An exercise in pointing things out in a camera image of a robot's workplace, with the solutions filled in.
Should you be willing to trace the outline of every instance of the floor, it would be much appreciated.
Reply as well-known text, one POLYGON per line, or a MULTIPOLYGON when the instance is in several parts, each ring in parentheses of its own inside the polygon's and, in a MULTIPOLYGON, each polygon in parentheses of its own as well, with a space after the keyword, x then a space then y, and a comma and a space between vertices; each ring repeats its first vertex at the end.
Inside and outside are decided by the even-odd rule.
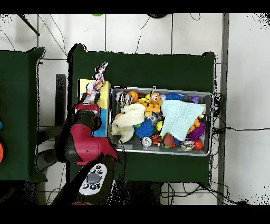
MULTIPOLYGON (((36 34, 17 15, 2 16, 0 31, 5 32, 13 46, 4 33, 0 32, 0 50, 13 50, 14 47, 16 51, 27 51, 35 46, 45 47, 46 53, 39 71, 41 126, 54 125, 55 75, 68 74, 66 54, 75 43, 85 44, 88 51, 135 53, 137 49, 137 53, 141 54, 195 55, 212 51, 218 62, 217 80, 220 77, 221 13, 186 13, 173 14, 173 16, 168 14, 161 19, 150 18, 147 23, 149 17, 146 14, 103 14, 100 17, 94 17, 91 14, 39 14, 40 17, 37 14, 25 14, 25 16, 41 35, 37 38, 36 34)), ((52 148, 53 145, 53 141, 46 141, 39 146, 39 151, 52 148)), ((214 143, 213 154, 216 150, 217 144, 214 143)), ((217 160, 218 155, 215 156, 214 167, 217 165, 217 160)), ((59 188, 65 184, 64 166, 63 163, 56 163, 44 171, 48 181, 39 186, 40 204, 50 204, 59 188)), ((212 172, 213 181, 217 182, 217 169, 212 169, 212 172)), ((179 196, 174 198, 172 204, 217 203, 215 195, 206 190, 180 197, 186 195, 183 184, 172 183, 171 185, 179 196)), ((197 184, 185 183, 187 192, 193 191, 197 186, 197 184)), ((217 185, 212 184, 211 188, 217 190, 217 185)), ((164 196, 172 193, 167 184, 162 187, 162 192, 164 196)), ((161 203, 171 202, 161 197, 161 203)))

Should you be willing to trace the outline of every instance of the green tablecloth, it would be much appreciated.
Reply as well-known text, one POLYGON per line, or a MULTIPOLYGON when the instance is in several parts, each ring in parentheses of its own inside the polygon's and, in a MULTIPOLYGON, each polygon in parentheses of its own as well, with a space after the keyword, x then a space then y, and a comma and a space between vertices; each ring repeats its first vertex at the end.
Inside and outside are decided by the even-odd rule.
MULTIPOLYGON (((188 91, 214 91, 215 55, 124 54, 85 52, 79 44, 73 55, 72 102, 77 101, 78 79, 91 79, 94 68, 109 63, 105 79, 113 86, 130 86, 188 91)), ((200 182, 208 185, 210 156, 160 155, 126 152, 126 179, 130 181, 200 182)), ((123 172, 124 154, 115 165, 115 178, 123 172)), ((81 166, 71 164, 71 178, 81 166)))
POLYGON ((0 51, 0 180, 44 181, 35 168, 37 142, 37 61, 44 52, 0 51))

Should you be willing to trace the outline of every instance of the orange object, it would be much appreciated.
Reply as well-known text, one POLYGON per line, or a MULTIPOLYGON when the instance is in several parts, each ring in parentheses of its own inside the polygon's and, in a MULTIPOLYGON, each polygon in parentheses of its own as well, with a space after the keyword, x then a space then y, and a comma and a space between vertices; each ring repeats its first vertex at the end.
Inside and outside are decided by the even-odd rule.
POLYGON ((155 112, 155 113, 160 113, 160 109, 151 108, 151 107, 147 107, 147 108, 146 108, 146 111, 155 112))
POLYGON ((4 156, 4 147, 3 145, 0 143, 0 162, 2 161, 4 156))

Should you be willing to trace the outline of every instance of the red object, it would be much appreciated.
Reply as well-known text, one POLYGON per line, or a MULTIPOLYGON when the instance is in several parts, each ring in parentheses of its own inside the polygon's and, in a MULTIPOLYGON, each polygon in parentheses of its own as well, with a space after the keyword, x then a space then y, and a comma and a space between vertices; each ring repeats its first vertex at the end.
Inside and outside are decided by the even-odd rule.
POLYGON ((201 150, 202 148, 203 148, 203 143, 201 142, 201 140, 196 140, 194 142, 194 149, 201 150))

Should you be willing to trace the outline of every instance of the plastic tray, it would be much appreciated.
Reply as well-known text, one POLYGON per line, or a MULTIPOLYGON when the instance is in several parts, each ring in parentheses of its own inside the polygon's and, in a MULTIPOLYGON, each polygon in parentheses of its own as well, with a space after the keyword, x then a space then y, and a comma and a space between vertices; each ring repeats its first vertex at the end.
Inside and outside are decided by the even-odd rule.
POLYGON ((166 89, 156 89, 155 92, 159 94, 168 94, 170 92, 176 92, 180 94, 184 94, 189 97, 198 96, 201 100, 201 104, 206 105, 205 116, 201 120, 205 123, 205 135, 203 137, 203 148, 201 150, 191 150, 189 152, 184 151, 180 146, 179 147, 171 147, 166 149, 162 146, 155 146, 151 145, 149 147, 144 147, 141 142, 140 138, 135 134, 133 137, 124 144, 118 144, 119 136, 111 135, 111 123, 113 122, 113 118, 116 114, 120 113, 120 106, 115 100, 115 95, 119 91, 129 92, 129 91, 136 91, 139 94, 148 94, 151 92, 152 89, 148 88, 136 88, 136 87, 112 87, 110 91, 111 97, 111 104, 109 108, 109 125, 108 125, 108 136, 111 138, 111 141, 117 145, 118 151, 126 152, 136 152, 136 153, 156 153, 156 154, 179 154, 179 155, 190 155, 190 156, 207 156, 210 153, 211 149, 211 124, 212 124, 212 107, 213 107, 213 95, 208 92, 193 92, 193 91, 180 91, 180 90, 166 90, 166 89))

